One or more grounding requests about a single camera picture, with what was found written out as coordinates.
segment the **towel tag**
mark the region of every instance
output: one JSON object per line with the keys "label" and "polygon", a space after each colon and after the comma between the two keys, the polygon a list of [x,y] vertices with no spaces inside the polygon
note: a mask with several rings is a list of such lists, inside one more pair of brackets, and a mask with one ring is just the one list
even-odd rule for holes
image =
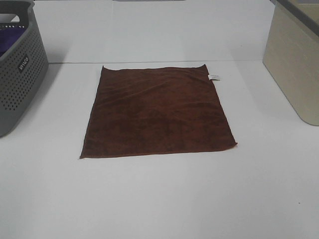
{"label": "towel tag", "polygon": [[217,75],[208,75],[208,78],[213,81],[220,81],[220,77]]}

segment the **white surface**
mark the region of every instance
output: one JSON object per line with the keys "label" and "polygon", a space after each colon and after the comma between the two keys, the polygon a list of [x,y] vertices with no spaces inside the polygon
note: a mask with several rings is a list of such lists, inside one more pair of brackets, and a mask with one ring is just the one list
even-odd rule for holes
{"label": "white surface", "polygon": [[261,60],[268,0],[36,1],[50,62]]}
{"label": "white surface", "polygon": [[0,138],[0,238],[318,239],[319,127],[299,119],[261,61],[207,67],[237,147],[78,160],[102,64],[50,65]]}

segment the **basket handle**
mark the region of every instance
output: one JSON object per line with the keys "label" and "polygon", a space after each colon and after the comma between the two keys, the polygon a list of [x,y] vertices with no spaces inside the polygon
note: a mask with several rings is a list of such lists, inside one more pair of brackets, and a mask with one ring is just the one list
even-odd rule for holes
{"label": "basket handle", "polygon": [[15,14],[20,24],[29,26],[29,14],[34,6],[31,0],[0,0],[0,13]]}

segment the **brown towel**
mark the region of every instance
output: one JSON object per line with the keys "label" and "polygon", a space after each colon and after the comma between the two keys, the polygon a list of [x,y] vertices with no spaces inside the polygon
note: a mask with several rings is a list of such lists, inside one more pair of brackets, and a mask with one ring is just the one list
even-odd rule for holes
{"label": "brown towel", "polygon": [[236,144],[205,65],[103,67],[80,158],[210,152]]}

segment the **basket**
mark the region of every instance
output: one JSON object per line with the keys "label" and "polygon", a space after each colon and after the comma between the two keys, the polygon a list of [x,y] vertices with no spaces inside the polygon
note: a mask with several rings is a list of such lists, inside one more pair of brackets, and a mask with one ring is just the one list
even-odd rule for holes
{"label": "basket", "polygon": [[31,0],[0,0],[0,13],[16,14],[20,22],[0,22],[0,30],[25,32],[0,57],[0,136],[9,133],[30,105],[48,69]]}

